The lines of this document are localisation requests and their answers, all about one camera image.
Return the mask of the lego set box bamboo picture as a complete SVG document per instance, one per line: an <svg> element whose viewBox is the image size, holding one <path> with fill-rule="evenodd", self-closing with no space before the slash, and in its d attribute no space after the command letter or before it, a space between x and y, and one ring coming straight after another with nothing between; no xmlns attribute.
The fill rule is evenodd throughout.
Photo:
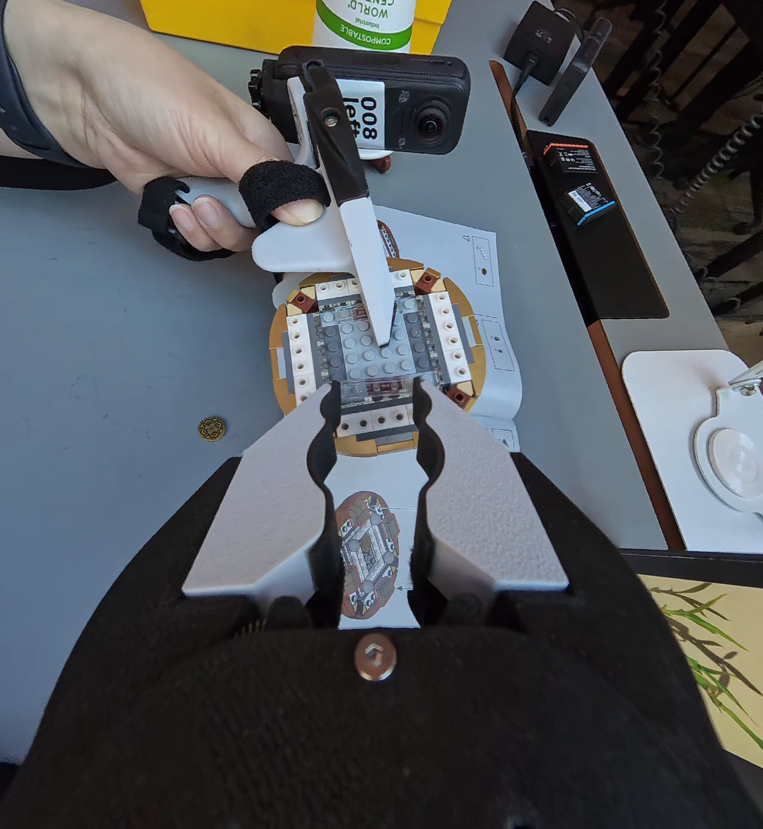
<svg viewBox="0 0 763 829"><path fill-rule="evenodd" d="M623 553L684 651L721 744L763 769L763 555Z"/></svg>

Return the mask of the black wrist band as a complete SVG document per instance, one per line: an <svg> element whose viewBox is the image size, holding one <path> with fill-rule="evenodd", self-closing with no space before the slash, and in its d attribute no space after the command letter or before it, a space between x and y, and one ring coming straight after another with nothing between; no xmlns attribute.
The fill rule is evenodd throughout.
<svg viewBox="0 0 763 829"><path fill-rule="evenodd" d="M18 71L10 58L4 39L3 13L0 1L0 127L9 139L23 150L76 168L86 165L68 155L44 127L28 101Z"/></svg>

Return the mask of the white paper cup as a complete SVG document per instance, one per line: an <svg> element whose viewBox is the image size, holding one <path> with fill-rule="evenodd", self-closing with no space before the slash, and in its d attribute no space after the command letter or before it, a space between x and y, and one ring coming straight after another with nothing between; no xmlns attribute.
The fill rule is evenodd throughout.
<svg viewBox="0 0 763 829"><path fill-rule="evenodd" d="M313 46L410 52L416 1L317 1Z"/></svg>

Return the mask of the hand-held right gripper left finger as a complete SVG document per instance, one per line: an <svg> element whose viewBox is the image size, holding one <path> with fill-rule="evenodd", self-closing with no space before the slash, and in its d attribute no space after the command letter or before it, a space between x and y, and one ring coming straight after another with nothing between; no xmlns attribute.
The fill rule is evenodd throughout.
<svg viewBox="0 0 763 829"><path fill-rule="evenodd" d="M340 389L325 384L242 455L183 583L187 596L312 600L317 625L338 625L344 563L332 494Z"/></svg>

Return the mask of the black battery orange label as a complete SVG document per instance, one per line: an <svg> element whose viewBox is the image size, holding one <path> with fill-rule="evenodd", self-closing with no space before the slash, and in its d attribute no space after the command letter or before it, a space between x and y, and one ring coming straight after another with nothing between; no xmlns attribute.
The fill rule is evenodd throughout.
<svg viewBox="0 0 763 829"><path fill-rule="evenodd" d="M557 174L595 173L597 166L587 143L549 142L542 158L551 171Z"/></svg>

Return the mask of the black wrist rest pad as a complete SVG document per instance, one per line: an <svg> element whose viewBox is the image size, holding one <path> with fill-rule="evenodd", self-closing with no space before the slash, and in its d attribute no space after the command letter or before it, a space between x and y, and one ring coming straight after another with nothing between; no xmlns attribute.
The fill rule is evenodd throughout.
<svg viewBox="0 0 763 829"><path fill-rule="evenodd" d="M0 187L67 192L95 189L114 181L115 177L103 169L0 155Z"/></svg>

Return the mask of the lego instruction booklet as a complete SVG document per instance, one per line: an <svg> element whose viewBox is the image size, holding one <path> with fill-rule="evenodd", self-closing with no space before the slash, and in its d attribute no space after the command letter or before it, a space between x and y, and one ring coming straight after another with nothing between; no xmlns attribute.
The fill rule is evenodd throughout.
<svg viewBox="0 0 763 829"><path fill-rule="evenodd" d="M513 419L521 405L522 385L502 311L497 236L383 206L376 207L376 216L391 231L404 259L438 271L470 301L486 360L483 390L472 416L509 450L517 451ZM340 457L330 472L326 485L337 510L342 505L349 510L375 494L383 512L392 514L399 527L397 562L383 565L381 575L366 575L364 565L345 565L340 628L416 627L407 594L418 495L426 480L415 449L369 458Z"/></svg>

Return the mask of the person's left hand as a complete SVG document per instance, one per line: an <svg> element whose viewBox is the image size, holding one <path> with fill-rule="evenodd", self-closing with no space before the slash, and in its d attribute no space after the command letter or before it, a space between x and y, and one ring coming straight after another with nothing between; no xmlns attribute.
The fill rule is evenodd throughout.
<svg viewBox="0 0 763 829"><path fill-rule="evenodd" d="M152 34L66 2L8 2L4 33L36 116L70 156L140 193L160 177L239 182L292 161L278 131Z"/></svg>

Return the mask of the yellow plastic bin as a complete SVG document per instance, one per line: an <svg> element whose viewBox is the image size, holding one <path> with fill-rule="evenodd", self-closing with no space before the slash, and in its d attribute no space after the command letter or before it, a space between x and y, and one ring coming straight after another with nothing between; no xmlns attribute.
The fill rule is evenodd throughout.
<svg viewBox="0 0 763 829"><path fill-rule="evenodd" d="M312 44L314 1L142 1L148 26L174 36L277 54ZM429 54L449 1L417 1L410 52Z"/></svg>

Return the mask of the round gold lego base model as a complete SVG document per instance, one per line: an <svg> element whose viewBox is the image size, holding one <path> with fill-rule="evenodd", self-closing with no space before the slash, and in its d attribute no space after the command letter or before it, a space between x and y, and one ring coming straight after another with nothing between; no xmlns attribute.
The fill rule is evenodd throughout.
<svg viewBox="0 0 763 829"><path fill-rule="evenodd" d="M357 278L316 273L280 305L270 334L273 388L285 414L335 380L420 378L437 386L461 409L479 398L486 360L467 297L438 271L415 261L389 259L396 311L391 338L381 347L357 324L323 326L318 313L363 305ZM415 449L417 427L411 395L397 399L342 401L335 429L338 453L369 457Z"/></svg>

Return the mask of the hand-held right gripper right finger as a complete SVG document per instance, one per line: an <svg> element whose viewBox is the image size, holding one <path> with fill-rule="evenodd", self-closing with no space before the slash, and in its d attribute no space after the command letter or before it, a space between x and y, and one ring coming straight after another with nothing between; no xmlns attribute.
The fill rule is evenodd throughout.
<svg viewBox="0 0 763 829"><path fill-rule="evenodd" d="M415 380L419 493L410 556L410 608L434 623L444 600L503 591L565 590L569 580L511 453L438 388Z"/></svg>

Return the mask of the black tray with batteries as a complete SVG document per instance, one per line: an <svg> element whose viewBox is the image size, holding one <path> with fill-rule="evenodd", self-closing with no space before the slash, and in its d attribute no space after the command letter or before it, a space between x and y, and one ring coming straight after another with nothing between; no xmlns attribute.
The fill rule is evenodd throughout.
<svg viewBox="0 0 763 829"><path fill-rule="evenodd" d="M542 158L549 142L589 144L597 171L564 175L551 171ZM585 323L668 317L668 308L594 144L533 130L527 132L527 144L532 181ZM578 227L559 204L559 198L587 181L615 198L617 206Z"/></svg>

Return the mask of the black battery blue label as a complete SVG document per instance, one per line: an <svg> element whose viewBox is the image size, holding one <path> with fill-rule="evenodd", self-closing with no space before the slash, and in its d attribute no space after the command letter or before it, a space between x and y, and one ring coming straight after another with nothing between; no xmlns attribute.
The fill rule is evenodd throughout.
<svg viewBox="0 0 763 829"><path fill-rule="evenodd" d="M605 195L593 182L587 181L564 192L559 204L573 223L580 227L608 214L617 206L617 201Z"/></svg>

